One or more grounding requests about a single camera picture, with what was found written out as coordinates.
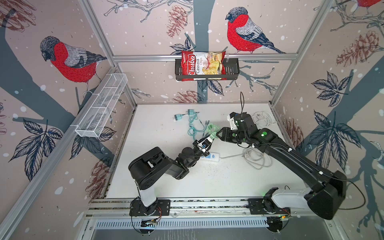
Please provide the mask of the green charger adapter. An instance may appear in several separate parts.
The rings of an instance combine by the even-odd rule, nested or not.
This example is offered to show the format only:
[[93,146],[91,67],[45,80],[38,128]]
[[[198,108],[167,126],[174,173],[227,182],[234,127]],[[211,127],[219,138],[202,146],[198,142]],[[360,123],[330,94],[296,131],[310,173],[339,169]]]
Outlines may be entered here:
[[212,132],[210,135],[209,135],[209,138],[213,141],[214,139],[217,139],[218,137],[216,136],[217,132]]

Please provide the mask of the red cassava chips bag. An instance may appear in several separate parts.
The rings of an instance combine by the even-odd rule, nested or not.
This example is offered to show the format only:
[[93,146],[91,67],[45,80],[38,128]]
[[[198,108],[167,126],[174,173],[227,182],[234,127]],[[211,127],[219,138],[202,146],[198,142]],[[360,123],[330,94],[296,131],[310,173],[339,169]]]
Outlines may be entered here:
[[182,78],[182,81],[200,80],[196,76],[202,75],[225,75],[226,70],[223,66],[225,54],[226,52],[182,51],[182,76],[194,77]]

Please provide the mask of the black wall basket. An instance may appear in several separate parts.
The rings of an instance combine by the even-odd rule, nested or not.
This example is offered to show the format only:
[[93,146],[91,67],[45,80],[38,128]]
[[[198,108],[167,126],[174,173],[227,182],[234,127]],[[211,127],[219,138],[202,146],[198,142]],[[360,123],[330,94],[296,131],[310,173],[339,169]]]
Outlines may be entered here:
[[203,80],[237,80],[240,74],[239,59],[225,59],[223,62],[223,70],[225,74],[220,75],[183,75],[182,72],[182,60],[176,59],[175,62],[175,76],[177,81],[186,81],[192,79],[193,81],[203,81]]

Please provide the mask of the white blue power strip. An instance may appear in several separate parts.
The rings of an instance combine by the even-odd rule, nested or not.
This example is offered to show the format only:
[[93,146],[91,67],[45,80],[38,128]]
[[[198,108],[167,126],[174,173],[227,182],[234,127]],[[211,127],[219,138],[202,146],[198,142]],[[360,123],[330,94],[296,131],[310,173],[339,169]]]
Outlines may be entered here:
[[206,162],[212,162],[212,163],[218,163],[220,161],[220,154],[219,153],[209,153],[207,156],[200,157],[201,161]]

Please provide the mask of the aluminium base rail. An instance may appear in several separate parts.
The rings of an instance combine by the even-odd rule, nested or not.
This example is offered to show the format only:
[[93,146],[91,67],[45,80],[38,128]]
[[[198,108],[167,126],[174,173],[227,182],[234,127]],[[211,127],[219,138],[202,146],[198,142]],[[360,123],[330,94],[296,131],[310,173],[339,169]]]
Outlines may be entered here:
[[309,210],[285,209],[269,214],[258,200],[241,198],[184,198],[160,200],[154,214],[144,215],[132,199],[92,201],[85,213],[91,230],[133,229],[139,231],[208,228],[285,228],[295,221],[324,224]]

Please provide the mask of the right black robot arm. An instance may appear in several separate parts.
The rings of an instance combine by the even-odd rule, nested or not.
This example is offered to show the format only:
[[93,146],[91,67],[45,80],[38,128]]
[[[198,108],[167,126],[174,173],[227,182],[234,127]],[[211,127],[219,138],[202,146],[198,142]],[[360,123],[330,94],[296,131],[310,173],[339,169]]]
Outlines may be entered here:
[[285,208],[309,209],[325,220],[333,219],[346,197],[347,177],[344,173],[333,173],[316,165],[270,129],[258,129],[247,113],[232,112],[228,121],[230,126],[221,128],[216,134],[221,141],[248,144],[285,165],[306,184],[302,190],[271,188],[263,198],[265,211],[274,214]]

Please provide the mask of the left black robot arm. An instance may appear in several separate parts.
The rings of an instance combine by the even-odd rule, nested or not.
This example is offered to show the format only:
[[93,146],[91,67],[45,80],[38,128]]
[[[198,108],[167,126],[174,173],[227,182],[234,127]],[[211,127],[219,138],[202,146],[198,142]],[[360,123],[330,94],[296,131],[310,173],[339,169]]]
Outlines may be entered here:
[[130,205],[131,217],[168,216],[170,200],[160,200],[155,193],[154,184],[165,174],[183,179],[201,157],[207,157],[216,134],[213,133],[193,142],[176,159],[169,158],[159,147],[155,147],[133,160],[128,169],[135,180],[139,196]]

